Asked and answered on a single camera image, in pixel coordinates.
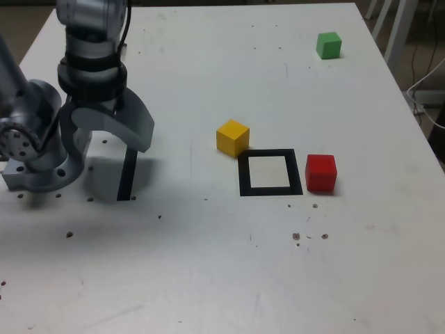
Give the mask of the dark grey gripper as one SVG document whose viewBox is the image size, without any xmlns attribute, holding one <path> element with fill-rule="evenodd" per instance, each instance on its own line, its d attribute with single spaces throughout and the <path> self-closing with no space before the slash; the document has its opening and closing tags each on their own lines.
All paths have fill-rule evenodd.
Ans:
<svg viewBox="0 0 445 334">
<path fill-rule="evenodd" d="M 139 152 L 146 152 L 150 148 L 154 120 L 148 109 L 129 88 L 124 89 L 122 100 L 123 106 L 120 98 L 93 101 L 72 97 L 69 103 L 60 108 L 58 117 L 62 144 L 75 162 L 85 161 L 92 131 L 111 133 Z"/>
</svg>

